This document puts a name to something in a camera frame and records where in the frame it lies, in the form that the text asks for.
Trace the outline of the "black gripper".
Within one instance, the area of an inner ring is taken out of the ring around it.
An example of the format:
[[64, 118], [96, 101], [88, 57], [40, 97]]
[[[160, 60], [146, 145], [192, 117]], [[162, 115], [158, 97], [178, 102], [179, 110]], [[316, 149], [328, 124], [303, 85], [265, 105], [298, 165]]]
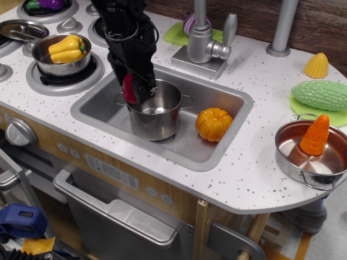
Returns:
[[157, 92], [153, 64], [153, 54], [156, 52], [158, 30], [152, 25], [137, 25], [136, 30], [129, 34], [120, 34], [104, 29], [105, 40], [109, 46], [108, 61], [120, 84], [130, 73], [135, 103], [142, 104], [153, 98]]

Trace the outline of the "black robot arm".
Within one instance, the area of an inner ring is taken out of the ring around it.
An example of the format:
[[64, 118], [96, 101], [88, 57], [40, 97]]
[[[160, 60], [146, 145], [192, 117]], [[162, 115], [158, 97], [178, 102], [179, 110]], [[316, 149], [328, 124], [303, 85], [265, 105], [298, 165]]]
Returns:
[[108, 61], [128, 103], [142, 104], [157, 92], [151, 62], [159, 32], [144, 14], [145, 1], [93, 1], [104, 21]]

